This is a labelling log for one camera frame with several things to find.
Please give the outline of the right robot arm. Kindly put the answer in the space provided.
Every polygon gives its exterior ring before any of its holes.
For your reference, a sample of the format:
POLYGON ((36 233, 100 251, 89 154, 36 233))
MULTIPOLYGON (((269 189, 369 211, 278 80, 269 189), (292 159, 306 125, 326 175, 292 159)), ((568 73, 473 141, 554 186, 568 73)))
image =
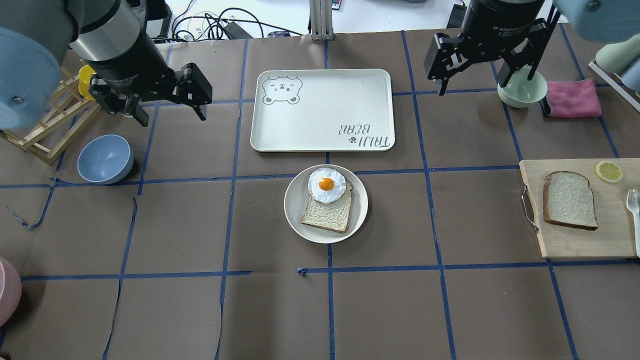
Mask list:
POLYGON ((542 0, 471 0, 459 36, 433 36, 423 67, 444 95, 449 80, 470 66, 503 60, 499 87, 529 67, 531 80, 560 19, 591 43, 621 43, 638 34, 637 0, 554 0, 547 18, 538 16, 542 0))

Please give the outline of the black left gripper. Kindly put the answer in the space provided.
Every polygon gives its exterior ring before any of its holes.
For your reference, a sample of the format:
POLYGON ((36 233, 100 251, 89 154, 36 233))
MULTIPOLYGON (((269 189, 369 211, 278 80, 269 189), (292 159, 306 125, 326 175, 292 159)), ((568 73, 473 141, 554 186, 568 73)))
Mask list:
POLYGON ((166 100, 190 106, 199 120, 207 120, 207 105, 213 100, 213 87, 195 63, 180 70, 167 66, 148 34, 139 34, 132 45, 111 59, 92 60, 94 70, 89 85, 94 100, 108 113, 131 113, 142 127, 149 115, 141 102, 166 100))

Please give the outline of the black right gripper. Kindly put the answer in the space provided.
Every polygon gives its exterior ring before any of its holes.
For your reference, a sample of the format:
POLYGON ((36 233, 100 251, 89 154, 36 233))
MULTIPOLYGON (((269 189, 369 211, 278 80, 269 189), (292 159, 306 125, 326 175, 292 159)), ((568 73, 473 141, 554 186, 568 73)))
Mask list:
POLYGON ((506 87, 514 73, 526 71, 534 78, 558 18, 538 17, 542 0, 471 0, 457 37, 436 33, 430 42, 423 67, 427 78, 439 84, 438 95, 446 93, 449 80, 468 68, 503 56, 498 72, 499 87, 506 87), (524 41, 520 52, 514 49, 524 41))

